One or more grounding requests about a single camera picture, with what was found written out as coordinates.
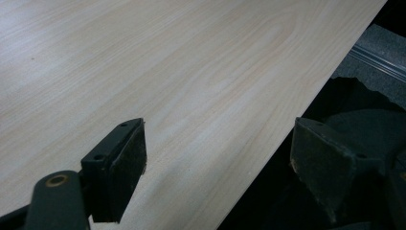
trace wood grain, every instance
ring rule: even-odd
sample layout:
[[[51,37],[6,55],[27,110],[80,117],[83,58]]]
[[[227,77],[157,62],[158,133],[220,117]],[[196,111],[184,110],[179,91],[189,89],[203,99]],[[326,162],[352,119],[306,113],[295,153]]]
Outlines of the wood grain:
[[[214,229],[384,0],[0,2],[0,215],[144,117],[120,225]]]

